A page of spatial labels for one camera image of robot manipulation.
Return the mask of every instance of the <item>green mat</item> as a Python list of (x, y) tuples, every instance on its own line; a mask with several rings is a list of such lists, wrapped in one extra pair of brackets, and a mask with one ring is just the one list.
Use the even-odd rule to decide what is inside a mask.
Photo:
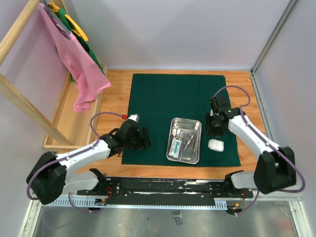
[[(122, 164), (240, 166), (234, 134), (216, 138), (224, 142), (223, 152), (207, 147), (212, 138), (205, 132), (205, 114), (211, 109), (209, 99), (225, 85), (224, 76), (134, 74), (128, 115), (139, 115), (141, 127), (148, 127), (152, 146), (147, 150), (124, 150)], [(226, 90), (221, 93), (229, 99)], [(166, 149), (173, 118), (195, 119), (202, 123), (200, 160), (197, 164), (167, 159)]]

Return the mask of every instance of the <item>wooden shelf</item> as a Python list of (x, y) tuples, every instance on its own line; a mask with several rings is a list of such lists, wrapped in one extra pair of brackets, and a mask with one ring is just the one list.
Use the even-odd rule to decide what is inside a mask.
[[(61, 145), (50, 135), (46, 135), (43, 148), (52, 152), (68, 152), (80, 147), (86, 146), (93, 142), (94, 133), (90, 128), (91, 118), (101, 109), (103, 92), (100, 93), (95, 101), (90, 102), (90, 109), (85, 112), (74, 112), (73, 104), (77, 98), (78, 90), (76, 83), (71, 82), (71, 74), (68, 73), (59, 96), (52, 124), (73, 144)], [(98, 118), (94, 120), (93, 127), (96, 128)]]

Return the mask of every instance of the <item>cable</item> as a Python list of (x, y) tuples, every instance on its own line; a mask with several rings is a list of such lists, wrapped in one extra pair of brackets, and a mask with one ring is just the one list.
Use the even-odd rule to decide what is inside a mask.
[(255, 197), (255, 199), (252, 201), (252, 203), (248, 206), (248, 207), (246, 207), (245, 209), (243, 209), (241, 212), (239, 212), (239, 213), (237, 213), (237, 215), (240, 215), (240, 214), (243, 214), (243, 213), (245, 213), (249, 208), (251, 208), (254, 204), (255, 204), (255, 202), (257, 201), (257, 199), (258, 199), (258, 197), (259, 197), (259, 190), (257, 191), (257, 195), (256, 195), (256, 197)]
[(54, 161), (51, 161), (51, 162), (49, 162), (49, 163), (43, 165), (41, 168), (39, 168), (39, 169), (33, 174), (33, 176), (30, 178), (29, 183), (28, 183), (28, 186), (27, 186), (27, 188), (26, 188), (26, 195), (28, 196), (28, 198), (29, 198), (30, 200), (38, 200), (38, 198), (37, 198), (37, 197), (33, 197), (30, 192), (31, 192), (31, 185), (32, 185), (34, 179), (38, 176), (39, 173), (41, 173), (44, 169), (46, 169), (47, 167), (49, 167), (49, 166), (51, 166), (51, 165), (53, 165), (53, 164), (56, 164), (56, 163), (58, 163), (58, 162), (61, 162), (61, 161), (64, 161), (64, 160), (73, 158), (73, 157), (75, 157), (75, 156), (77, 156), (77, 155), (80, 155), (80, 154), (82, 154), (82, 153), (85, 153), (85, 152), (91, 150), (92, 148), (94, 148), (96, 145), (98, 145), (98, 143), (99, 143), (99, 141), (100, 141), (100, 135), (97, 133), (97, 131), (96, 131), (96, 130), (94, 129), (94, 127), (93, 127), (93, 120), (94, 120), (97, 116), (99, 116), (99, 115), (104, 115), (104, 114), (116, 115), (116, 116), (119, 116), (119, 117), (121, 117), (121, 118), (125, 118), (125, 117), (126, 117), (126, 116), (123, 116), (123, 115), (120, 115), (120, 114), (117, 114), (117, 113), (113, 113), (113, 112), (99, 112), (99, 113), (95, 114), (95, 115), (91, 118), (91, 120), (90, 120), (90, 127), (91, 127), (92, 132), (97, 136), (96, 142), (95, 142), (92, 146), (89, 146), (88, 148), (86, 148), (86, 149), (84, 149), (84, 150), (82, 150), (82, 151), (73, 153), (73, 154), (69, 155), (68, 157), (64, 157), (64, 158), (61, 158), (61, 159), (56, 159), (56, 160), (54, 160)]
[(108, 200), (109, 200), (110, 199), (110, 190), (108, 188), (105, 188), (105, 190), (108, 191), (107, 196), (108, 196)]
[(73, 203), (73, 201), (71, 201), (71, 198), (70, 198), (70, 192), (68, 193), (68, 200), (69, 200), (69, 204), (70, 206), (72, 206), (75, 210), (79, 211), (79, 212), (83, 212), (83, 213), (98, 213), (100, 211), (103, 211), (103, 209), (100, 209), (100, 210), (93, 210), (93, 211), (90, 211), (90, 210), (82, 210), (78, 207), (76, 207)]
[(112, 197), (112, 193), (113, 193), (113, 190), (111, 187), (107, 186), (106, 189), (110, 189), (111, 190), (111, 193), (110, 193), (110, 196), (108, 197), (108, 199), (110, 199)]
[(235, 203), (234, 205), (227, 206), (229, 209), (235, 209), (236, 207), (241, 206), (242, 208), (245, 205), (246, 194), (243, 190), (241, 190), (242, 200), (240, 202)]
[[(215, 97), (219, 92), (221, 92), (222, 90), (228, 88), (228, 87), (235, 87), (235, 88), (238, 88), (240, 90), (242, 90), (243, 92), (245, 92), (245, 94), (247, 95), (248, 97), (248, 103), (245, 104), (245, 105), (240, 105), (239, 109), (240, 109), (240, 114), (241, 114), (241, 117), (242, 117), (242, 120), (247, 124), (247, 119), (245, 118), (244, 114), (243, 114), (243, 111), (242, 111), (242, 108), (243, 107), (246, 107), (250, 104), (250, 95), (249, 93), (243, 89), (242, 87), (238, 86), (238, 85), (227, 85), (227, 86), (224, 86), (222, 88), (220, 88), (214, 95), (213, 97)], [(260, 138), (260, 140), (262, 140), (265, 144), (268, 144), (268, 146), (274, 150), (280, 157), (282, 157), (294, 170), (295, 172), (298, 174), (298, 176), (300, 176), (300, 179), (302, 180), (302, 187), (297, 189), (297, 190), (284, 190), (282, 189), (281, 191), (282, 192), (286, 192), (286, 193), (299, 193), (301, 191), (303, 191), (305, 189), (305, 186), (306, 186), (306, 181), (305, 181), (305, 178), (303, 176), (303, 174), (300, 172), (300, 170), (285, 156), (283, 155), (277, 148), (275, 148), (274, 146), (272, 146), (263, 136), (261, 136), (256, 130), (254, 127), (252, 127), (250, 124), (248, 125), (248, 127), (250, 128), (251, 131), (253, 131), (254, 134), (257, 135), (257, 137)]]

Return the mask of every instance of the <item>wooden rack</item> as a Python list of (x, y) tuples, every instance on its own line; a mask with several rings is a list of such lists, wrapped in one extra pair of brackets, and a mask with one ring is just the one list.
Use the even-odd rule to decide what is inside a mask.
[[(5, 60), (9, 51), (18, 39), (26, 23), (38, 6), (40, 0), (29, 0), (24, 9), (13, 23), (10, 30), (0, 43), (0, 65)], [(55, 3), (66, 9), (63, 0), (55, 0)], [(100, 112), (103, 93), (90, 103), (90, 110), (82, 113), (73, 111), (73, 104), (78, 90), (75, 82), (71, 82), (70, 73), (67, 74), (59, 100), (57, 102), (53, 118), (49, 121), (15, 86), (0, 73), (0, 92), (28, 117), (43, 128), (47, 135), (43, 148), (48, 151), (66, 152), (85, 146), (94, 140), (94, 134), (89, 126), (93, 115)]]

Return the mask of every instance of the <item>metal tray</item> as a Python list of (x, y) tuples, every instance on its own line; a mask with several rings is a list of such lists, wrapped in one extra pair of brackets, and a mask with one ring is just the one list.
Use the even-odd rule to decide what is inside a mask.
[[(183, 141), (180, 147), (179, 157), (174, 157), (169, 155), (172, 140), (174, 139), (174, 133), (179, 133), (182, 130)], [(200, 142), (201, 142), (201, 131), (202, 124), (197, 120), (185, 119), (185, 118), (174, 118), (171, 121), (170, 132), (169, 132), (169, 140), (167, 146), (166, 156), (168, 160), (183, 162), (188, 164), (196, 164), (199, 161), (199, 152), (200, 152)], [(193, 135), (193, 139), (191, 143), (187, 146), (187, 149), (184, 150), (185, 145)]]

